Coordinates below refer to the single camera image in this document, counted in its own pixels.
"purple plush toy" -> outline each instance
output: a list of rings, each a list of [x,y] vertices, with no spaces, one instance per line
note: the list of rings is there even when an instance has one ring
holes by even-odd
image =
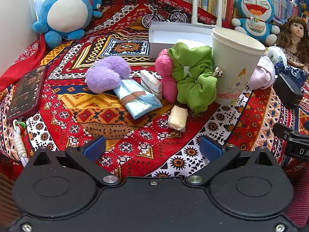
[[[95,93],[103,93],[120,86],[121,79],[129,77],[130,65],[120,56],[109,56],[95,61],[86,74],[85,83]]]

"red patterned blanket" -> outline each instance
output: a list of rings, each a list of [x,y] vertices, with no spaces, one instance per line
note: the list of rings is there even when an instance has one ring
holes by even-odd
[[[173,105],[165,100],[163,108],[133,120],[113,91],[99,95],[89,91],[84,83],[87,69],[107,56],[118,55],[129,62],[130,77],[137,82],[142,69],[160,79],[154,68],[155,60],[149,59],[148,30],[141,26],[141,17],[150,12],[153,2],[191,13],[190,6],[181,0],[103,0],[103,17],[90,23],[83,39],[64,42],[41,61],[41,65],[49,65],[49,70],[41,108],[26,121],[23,140],[29,154],[43,145],[53,151],[64,150],[103,135],[107,151],[97,164],[119,177],[166,177],[189,176],[208,164],[199,151],[203,135],[247,151],[264,145],[295,179],[297,195],[289,216],[304,225],[309,205],[299,208],[299,203],[309,204],[309,186],[304,183],[309,177],[308,168],[305,163],[284,156],[285,144],[274,137],[272,126],[280,122],[308,134],[303,127],[309,119],[308,94],[299,107],[287,110],[271,88],[256,91],[246,88],[234,106],[213,103],[204,113],[194,115],[189,111],[186,132],[181,133],[167,127]],[[201,21],[214,24],[213,16],[202,10],[199,13]],[[19,61],[41,53],[38,46],[35,43],[29,47]],[[13,69],[18,70],[19,64],[14,64]],[[12,178],[22,170],[12,142],[12,126],[7,123],[15,89],[16,84],[12,84],[0,95],[0,170]]]

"bicycle wheel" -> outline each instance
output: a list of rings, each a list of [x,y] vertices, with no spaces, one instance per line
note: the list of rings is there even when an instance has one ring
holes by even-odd
[[[157,15],[154,14],[146,14],[142,17],[142,25],[145,28],[149,29],[150,23],[153,21],[160,21],[159,17]]]
[[[185,13],[182,12],[173,12],[169,15],[168,18],[171,22],[182,22],[182,23],[187,22],[187,16]]]

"smartphone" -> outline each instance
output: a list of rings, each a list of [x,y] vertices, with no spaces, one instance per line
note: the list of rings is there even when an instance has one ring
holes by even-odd
[[[22,76],[7,115],[9,123],[25,120],[39,111],[46,73],[47,66],[40,66]]]

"metal bolt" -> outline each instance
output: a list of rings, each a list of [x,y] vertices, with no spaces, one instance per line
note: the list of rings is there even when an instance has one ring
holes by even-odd
[[[283,232],[285,230],[285,225],[284,224],[279,224],[276,227],[276,232]]]
[[[198,184],[198,183],[201,183],[203,181],[203,178],[201,176],[198,176],[198,175],[191,175],[188,177],[188,181],[190,183],[193,183],[193,184]]]
[[[118,177],[115,175],[107,175],[107,176],[104,176],[103,181],[105,183],[110,183],[110,184],[115,183],[118,181]]]
[[[157,182],[157,181],[151,181],[151,182],[149,182],[149,184],[152,185],[152,186],[156,186],[156,185],[159,184],[159,182]]]
[[[31,232],[32,231],[32,227],[27,224],[27,223],[24,223],[22,226],[21,226],[21,229],[25,232]]]

